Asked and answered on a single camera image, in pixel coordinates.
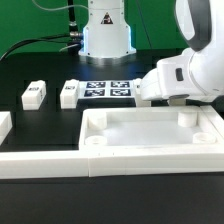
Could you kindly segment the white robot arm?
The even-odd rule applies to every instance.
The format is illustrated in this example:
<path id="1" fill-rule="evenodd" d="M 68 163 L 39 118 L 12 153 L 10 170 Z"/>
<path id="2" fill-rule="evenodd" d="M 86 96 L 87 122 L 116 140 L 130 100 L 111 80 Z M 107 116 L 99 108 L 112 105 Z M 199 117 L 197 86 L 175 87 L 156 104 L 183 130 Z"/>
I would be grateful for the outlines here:
<path id="1" fill-rule="evenodd" d="M 124 0 L 88 0 L 88 14 L 81 57 L 102 64 L 136 53 L 124 19 Z M 224 95 L 224 0 L 175 0 L 174 14 L 188 47 L 159 60 L 144 76 L 141 98 L 210 102 Z"/>

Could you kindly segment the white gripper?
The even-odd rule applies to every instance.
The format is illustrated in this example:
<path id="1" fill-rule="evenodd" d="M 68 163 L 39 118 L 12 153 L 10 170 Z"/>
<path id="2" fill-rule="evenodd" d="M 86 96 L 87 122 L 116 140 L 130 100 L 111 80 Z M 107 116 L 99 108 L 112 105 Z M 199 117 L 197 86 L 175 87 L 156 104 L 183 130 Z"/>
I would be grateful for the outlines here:
<path id="1" fill-rule="evenodd" d="M 157 62 L 140 83 L 143 100 L 169 99 L 190 95 L 193 86 L 188 75 L 188 57 L 170 57 Z"/>

